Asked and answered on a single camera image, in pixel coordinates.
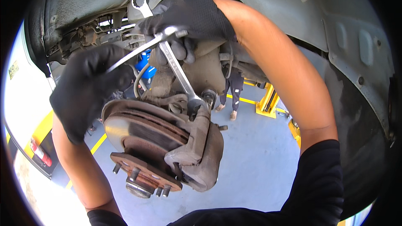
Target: car lift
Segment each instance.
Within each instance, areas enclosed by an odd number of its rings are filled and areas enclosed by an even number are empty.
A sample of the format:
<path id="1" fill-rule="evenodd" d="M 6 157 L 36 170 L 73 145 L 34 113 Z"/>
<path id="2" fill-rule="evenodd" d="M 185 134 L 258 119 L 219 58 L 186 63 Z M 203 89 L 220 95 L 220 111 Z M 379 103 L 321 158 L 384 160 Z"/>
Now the car lift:
<path id="1" fill-rule="evenodd" d="M 261 99 L 261 101 L 257 101 L 255 104 L 255 112 L 264 116 L 268 116 L 271 118 L 276 118 L 276 112 L 280 113 L 285 113 L 287 118 L 290 117 L 290 114 L 288 111 L 277 108 L 277 104 L 279 102 L 279 96 L 276 93 L 274 87 L 272 84 L 266 83 L 265 88 L 267 89 L 267 92 L 265 93 L 264 97 Z M 300 129 L 297 123 L 291 119 L 288 123 L 288 127 L 290 129 L 290 132 L 292 133 L 294 139 L 296 139 L 296 142 L 299 145 L 300 148 L 300 143 L 301 143 L 301 137 L 300 137 Z"/>
<path id="2" fill-rule="evenodd" d="M 276 119 L 276 111 L 289 114 L 289 112 L 283 109 L 276 108 L 280 98 L 272 84 L 266 83 L 265 88 L 267 89 L 267 92 L 261 101 L 256 102 L 255 112 L 274 119 Z"/>

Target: black sleeve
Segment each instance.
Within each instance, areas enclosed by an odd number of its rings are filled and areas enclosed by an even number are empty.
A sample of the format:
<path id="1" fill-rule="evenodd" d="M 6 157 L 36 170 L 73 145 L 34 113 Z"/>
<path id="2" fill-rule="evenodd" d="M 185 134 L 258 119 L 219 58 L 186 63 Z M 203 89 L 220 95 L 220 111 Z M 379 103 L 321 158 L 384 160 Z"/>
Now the black sleeve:
<path id="1" fill-rule="evenodd" d="M 127 226 L 119 215 L 108 210 L 94 209 L 89 211 L 87 215 L 92 226 Z"/>
<path id="2" fill-rule="evenodd" d="M 326 140 L 301 155 L 289 198 L 280 211 L 197 210 L 169 225 L 336 225 L 342 204 L 339 142 Z"/>

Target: box end wrench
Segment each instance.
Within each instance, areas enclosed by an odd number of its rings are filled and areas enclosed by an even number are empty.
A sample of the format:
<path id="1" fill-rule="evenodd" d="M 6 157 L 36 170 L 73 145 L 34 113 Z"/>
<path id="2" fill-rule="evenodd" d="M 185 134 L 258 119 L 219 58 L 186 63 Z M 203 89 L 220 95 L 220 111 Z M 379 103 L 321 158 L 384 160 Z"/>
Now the box end wrench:
<path id="1" fill-rule="evenodd" d="M 131 0 L 131 5 L 133 6 L 133 8 L 139 10 L 143 14 L 144 18 L 153 16 L 153 13 L 147 3 L 147 0 L 143 0 L 143 4 L 141 6 L 138 6 L 139 4 L 138 4 L 137 0 Z M 196 113 L 195 108 L 200 105 L 208 110 L 207 102 L 204 101 L 197 94 L 195 94 L 193 87 L 190 85 L 188 78 L 186 77 L 185 73 L 183 72 L 183 69 L 181 68 L 180 64 L 178 63 L 178 60 L 174 56 L 172 48 L 170 47 L 169 43 L 167 41 L 161 41 L 161 42 L 159 42 L 158 45 L 159 45 L 159 48 L 161 49 L 162 53 L 165 55 L 169 66 L 172 68 L 174 75 L 178 79 L 180 85 L 182 86 L 185 94 L 188 97 L 187 113 L 190 115 Z"/>
<path id="2" fill-rule="evenodd" d="M 152 48 L 153 46 L 155 46 L 159 42 L 166 40 L 168 37 L 172 36 L 173 34 L 175 34 L 177 38 L 181 38 L 181 37 L 187 35 L 187 32 L 180 30 L 174 26 L 169 26 L 169 27 L 165 28 L 165 30 L 163 30 L 162 32 L 155 34 L 155 38 L 153 40 L 141 45 L 140 47 L 136 48 L 135 50 L 131 51 L 126 56 L 121 58 L 118 62 L 114 63 L 109 69 L 106 70 L 106 73 L 113 71 L 115 68 L 117 68 L 118 66 L 120 66 L 121 64 L 123 64 L 124 62 L 129 60 L 130 58 L 133 58 L 134 56 L 142 53 L 143 51 Z"/>

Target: black glove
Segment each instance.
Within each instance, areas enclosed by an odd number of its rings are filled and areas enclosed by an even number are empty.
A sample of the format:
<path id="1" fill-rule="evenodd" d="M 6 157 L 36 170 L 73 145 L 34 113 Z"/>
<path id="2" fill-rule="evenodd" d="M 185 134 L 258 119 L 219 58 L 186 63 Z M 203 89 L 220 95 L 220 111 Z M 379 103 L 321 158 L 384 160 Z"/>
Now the black glove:
<path id="1" fill-rule="evenodd" d="M 126 50 L 108 44 L 69 59 L 57 87 L 50 95 L 50 104 L 72 143 L 84 141 L 86 130 L 100 115 L 110 95 L 127 87 L 133 79 L 133 70 L 128 65 L 105 73 L 126 53 Z"/>
<path id="2" fill-rule="evenodd" d="M 194 39 L 237 42 L 232 25 L 213 0 L 162 0 L 152 12 L 154 16 L 139 21 L 135 28 L 146 36 L 146 40 L 168 26 L 187 30 L 186 37 L 170 41 L 176 58 L 186 63 L 195 61 Z M 155 52 L 157 62 L 166 64 L 158 47 Z"/>

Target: gray floor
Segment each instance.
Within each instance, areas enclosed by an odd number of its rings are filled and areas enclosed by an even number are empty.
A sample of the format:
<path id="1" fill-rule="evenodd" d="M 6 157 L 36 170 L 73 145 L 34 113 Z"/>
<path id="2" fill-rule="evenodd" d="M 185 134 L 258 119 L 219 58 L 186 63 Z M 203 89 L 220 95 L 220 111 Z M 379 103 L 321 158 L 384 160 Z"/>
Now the gray floor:
<path id="1" fill-rule="evenodd" d="M 258 101 L 264 93 L 264 89 L 244 85 L 241 97 Z M 255 105 L 240 102 L 237 120 L 231 122 L 231 101 L 228 98 L 228 105 L 220 113 L 212 113 L 212 121 L 228 125 L 229 130 L 223 132 L 225 147 L 218 181 L 204 193 L 183 185 L 182 191 L 172 192 L 168 198 L 137 198 L 125 189 L 127 174 L 112 173 L 114 164 L 109 155 L 115 150 L 108 139 L 102 143 L 94 157 L 107 176 L 128 225 L 166 225 L 197 209 L 243 207 L 275 211 L 282 207 L 299 159 L 299 147 L 287 126 L 289 120 L 284 116 L 272 119 L 258 115 Z M 95 126 L 97 130 L 86 136 L 89 148 L 104 133 L 100 123 Z M 52 180 L 63 187 L 69 181 L 61 166 Z"/>

